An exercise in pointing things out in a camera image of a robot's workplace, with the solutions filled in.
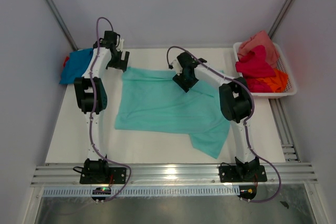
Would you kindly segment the teal t shirt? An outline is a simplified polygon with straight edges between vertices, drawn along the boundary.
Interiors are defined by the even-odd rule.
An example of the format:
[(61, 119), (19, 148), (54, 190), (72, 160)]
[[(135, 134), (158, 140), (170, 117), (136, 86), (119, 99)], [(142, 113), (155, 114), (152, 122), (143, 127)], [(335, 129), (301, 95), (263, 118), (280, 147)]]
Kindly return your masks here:
[(219, 94), (198, 81), (184, 92), (173, 71), (129, 67), (122, 74), (122, 96), (114, 127), (117, 130), (187, 134), (192, 146), (218, 158), (230, 122), (220, 111)]

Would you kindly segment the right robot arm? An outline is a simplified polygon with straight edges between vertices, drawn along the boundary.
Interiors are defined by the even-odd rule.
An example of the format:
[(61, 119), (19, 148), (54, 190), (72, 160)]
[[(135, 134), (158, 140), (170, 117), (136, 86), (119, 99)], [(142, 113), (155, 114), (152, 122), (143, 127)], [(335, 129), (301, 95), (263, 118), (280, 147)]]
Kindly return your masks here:
[(198, 81), (204, 81), (218, 91), (221, 113), (230, 121), (235, 139), (235, 174), (239, 181), (254, 179), (260, 167), (249, 130), (255, 105), (245, 79), (229, 77), (213, 69), (206, 60), (187, 52), (177, 56), (168, 67), (176, 72), (173, 81), (185, 92)]

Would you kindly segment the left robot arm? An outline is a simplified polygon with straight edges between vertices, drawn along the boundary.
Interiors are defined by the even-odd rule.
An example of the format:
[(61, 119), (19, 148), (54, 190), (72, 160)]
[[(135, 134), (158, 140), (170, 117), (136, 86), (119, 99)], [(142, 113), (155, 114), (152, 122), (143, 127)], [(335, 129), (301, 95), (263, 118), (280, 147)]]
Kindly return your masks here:
[(98, 38), (92, 52), (84, 74), (74, 80), (77, 105), (85, 116), (90, 141), (83, 167), (75, 167), (74, 171), (80, 174), (81, 184), (107, 184), (113, 181), (113, 171), (103, 137), (103, 115), (108, 105), (103, 76), (108, 68), (125, 72), (130, 53), (123, 51), (123, 39), (111, 30)]

